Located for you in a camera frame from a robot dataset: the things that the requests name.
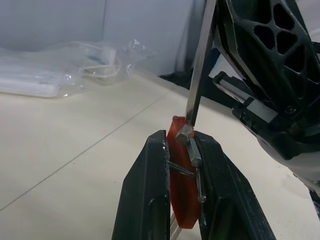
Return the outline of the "medium silver hex key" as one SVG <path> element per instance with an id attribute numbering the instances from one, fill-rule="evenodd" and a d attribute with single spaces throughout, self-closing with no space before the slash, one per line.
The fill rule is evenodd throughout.
<path id="1" fill-rule="evenodd" d="M 186 146 L 191 165 L 194 168 L 198 168 L 202 164 L 202 157 L 197 147 L 196 141 L 191 138 Z"/>

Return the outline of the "thin dark hex key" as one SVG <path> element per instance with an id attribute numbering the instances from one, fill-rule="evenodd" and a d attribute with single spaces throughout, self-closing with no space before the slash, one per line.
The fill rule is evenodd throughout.
<path id="1" fill-rule="evenodd" d="M 193 177 L 195 174 L 189 170 L 187 170 L 186 168 L 176 164 L 176 163 L 173 163 L 171 161 L 168 162 L 168 165 L 170 167 L 170 169 L 182 174 L 182 175 L 185 175 L 185 176 L 189 176 L 189 177 Z"/>

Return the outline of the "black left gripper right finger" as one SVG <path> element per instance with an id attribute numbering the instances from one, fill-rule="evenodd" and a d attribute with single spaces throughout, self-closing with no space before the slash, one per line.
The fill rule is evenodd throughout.
<path id="1" fill-rule="evenodd" d="M 249 181 L 221 145 L 199 131 L 195 142 L 202 157 L 206 193 L 206 226 L 199 224 L 201 240 L 276 240 Z"/>

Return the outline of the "red hex key holder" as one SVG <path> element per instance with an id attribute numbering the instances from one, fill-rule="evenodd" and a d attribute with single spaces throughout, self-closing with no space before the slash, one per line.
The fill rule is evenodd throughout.
<path id="1" fill-rule="evenodd" d="M 187 146 L 176 141 L 178 131 L 185 125 L 183 116 L 174 116 L 167 134 L 170 161 L 195 173 L 191 165 Z M 201 215 L 198 201 L 197 181 L 194 176 L 187 176 L 176 170 L 170 171 L 170 200 L 177 223 L 182 229 L 192 229 Z"/>

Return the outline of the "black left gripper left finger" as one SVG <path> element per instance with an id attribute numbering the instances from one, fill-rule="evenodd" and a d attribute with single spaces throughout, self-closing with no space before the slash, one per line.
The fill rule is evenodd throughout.
<path id="1" fill-rule="evenodd" d="M 170 167 L 165 130 L 150 135 L 122 183 L 111 240 L 170 240 Z"/>

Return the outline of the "large silver hex key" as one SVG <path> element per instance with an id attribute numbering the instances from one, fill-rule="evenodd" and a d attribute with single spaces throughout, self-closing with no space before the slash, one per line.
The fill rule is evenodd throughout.
<path id="1" fill-rule="evenodd" d="M 184 125 L 175 137 L 176 142 L 180 145 L 186 145 L 191 138 L 197 119 L 205 80 L 211 71 L 208 64 L 210 61 L 211 49 L 214 45 L 214 36 L 217 26 L 217 20 L 215 19 L 217 16 L 216 5 L 217 0 L 206 1 L 198 47 L 194 59 L 189 96 L 186 104 Z"/>

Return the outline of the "stack of white plastic bags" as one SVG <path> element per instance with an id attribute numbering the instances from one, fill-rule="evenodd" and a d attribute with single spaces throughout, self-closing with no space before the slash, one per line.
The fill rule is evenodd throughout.
<path id="1" fill-rule="evenodd" d="M 0 48 L 0 93 L 54 98 L 63 79 L 64 74 L 59 70 Z"/>

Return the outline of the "black background object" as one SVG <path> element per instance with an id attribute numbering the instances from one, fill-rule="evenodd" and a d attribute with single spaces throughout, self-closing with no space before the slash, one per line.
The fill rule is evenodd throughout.
<path id="1" fill-rule="evenodd" d="M 220 52 L 213 48 L 209 55 L 209 64 L 208 66 L 213 68 L 216 66 L 218 58 L 220 57 Z M 185 89 L 190 88 L 191 78 L 193 74 L 193 68 L 188 70 L 187 72 L 174 72 L 168 75 L 161 75 L 160 78 L 167 80 L 171 83 L 174 83 L 180 87 Z M 231 96 L 224 93 L 222 90 L 218 89 L 213 83 L 214 77 L 207 77 L 205 81 L 205 87 L 202 91 L 202 96 L 206 97 L 216 103 L 222 104 L 228 108 L 232 108 L 233 105 L 237 102 Z"/>

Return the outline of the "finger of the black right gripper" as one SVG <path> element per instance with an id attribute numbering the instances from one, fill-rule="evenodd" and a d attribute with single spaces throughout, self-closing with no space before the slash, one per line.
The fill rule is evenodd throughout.
<path id="1" fill-rule="evenodd" d="M 320 60 L 295 0 L 217 0 L 226 54 L 275 110 L 320 104 Z"/>

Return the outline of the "tiny silver hex key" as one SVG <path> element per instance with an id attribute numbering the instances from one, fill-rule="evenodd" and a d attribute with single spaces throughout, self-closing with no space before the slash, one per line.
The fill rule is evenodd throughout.
<path id="1" fill-rule="evenodd" d="M 207 225 L 206 214 L 205 214 L 206 203 L 203 202 L 203 203 L 201 203 L 200 206 L 201 206 L 201 209 L 200 209 L 199 225 L 200 225 L 200 227 L 204 227 Z"/>

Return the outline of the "small silver hex key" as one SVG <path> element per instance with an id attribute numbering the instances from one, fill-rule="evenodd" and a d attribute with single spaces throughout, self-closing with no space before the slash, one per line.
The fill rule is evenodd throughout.
<path id="1" fill-rule="evenodd" d="M 202 204 L 207 200 L 201 169 L 196 168 L 197 200 Z"/>

